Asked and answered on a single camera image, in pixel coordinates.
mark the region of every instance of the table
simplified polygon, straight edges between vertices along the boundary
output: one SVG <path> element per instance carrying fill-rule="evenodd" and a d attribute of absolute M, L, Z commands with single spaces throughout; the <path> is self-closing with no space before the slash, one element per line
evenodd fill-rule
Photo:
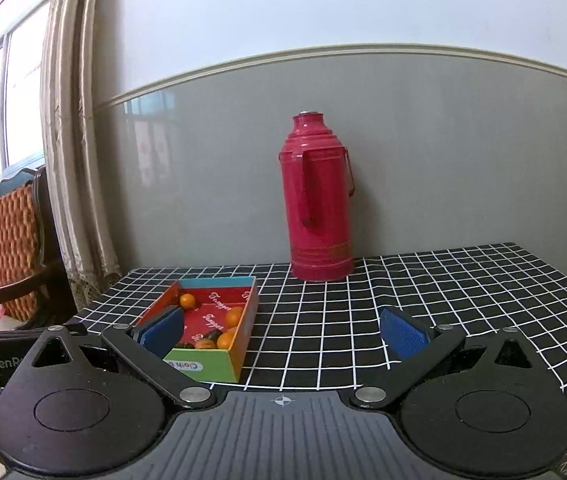
<path fill-rule="evenodd" d="M 241 384 L 213 388 L 361 385 L 396 362 L 379 334 L 379 308 L 390 304 L 468 335 L 519 327 L 567 395 L 567 276 L 513 243 L 360 258 L 346 280 L 330 283 L 302 282 L 289 264 L 134 269 L 73 321 L 100 333 L 133 324 L 174 280 L 245 275 L 257 277 L 260 304 Z"/>

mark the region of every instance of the red thermos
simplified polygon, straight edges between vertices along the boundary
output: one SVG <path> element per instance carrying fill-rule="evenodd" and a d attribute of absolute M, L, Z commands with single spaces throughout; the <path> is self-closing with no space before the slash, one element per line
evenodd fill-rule
<path fill-rule="evenodd" d="M 301 112 L 293 120 L 279 153 L 292 274 L 309 282 L 340 280 L 353 271 L 348 195 L 355 183 L 348 150 L 324 124 L 323 114 Z"/>

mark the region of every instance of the cardboard box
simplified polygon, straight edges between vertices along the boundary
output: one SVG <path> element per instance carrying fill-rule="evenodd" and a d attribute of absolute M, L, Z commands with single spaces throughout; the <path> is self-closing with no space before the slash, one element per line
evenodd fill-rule
<path fill-rule="evenodd" d="M 178 280 L 152 304 L 139 323 L 170 304 L 179 304 L 179 296 L 186 293 L 196 298 L 197 308 L 184 312 L 185 330 L 180 342 L 192 342 L 215 328 L 225 332 L 226 313 L 234 306 L 243 307 L 241 321 L 229 349 L 174 348 L 164 360 L 197 381 L 237 383 L 259 302 L 256 279 L 253 276 L 237 276 Z"/>

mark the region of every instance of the thermos handle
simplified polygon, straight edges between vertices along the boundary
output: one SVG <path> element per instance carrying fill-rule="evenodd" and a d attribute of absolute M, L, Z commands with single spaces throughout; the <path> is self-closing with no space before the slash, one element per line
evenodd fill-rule
<path fill-rule="evenodd" d="M 310 202 L 308 201 L 308 187 L 306 185 L 305 152 L 292 153 L 292 167 L 294 168 L 294 190 L 297 199 L 297 209 L 301 223 L 310 225 Z"/>
<path fill-rule="evenodd" d="M 355 194 L 355 176 L 353 175 L 353 166 L 350 164 L 350 153 L 348 153 L 348 148 L 344 148 L 345 150 L 345 160 L 348 161 L 348 170 L 350 171 L 350 182 L 353 183 L 353 187 L 351 190 L 348 191 L 348 196 L 352 196 Z"/>

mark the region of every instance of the gray wall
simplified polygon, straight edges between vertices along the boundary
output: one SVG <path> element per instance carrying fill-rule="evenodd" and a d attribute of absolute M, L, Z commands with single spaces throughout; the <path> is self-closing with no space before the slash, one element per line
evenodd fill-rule
<path fill-rule="evenodd" d="M 357 255 L 515 241 L 567 274 L 563 76 L 370 54 L 244 68 L 133 101 L 96 117 L 125 268 L 287 261 L 277 153 L 292 115 L 317 109 L 351 152 Z"/>

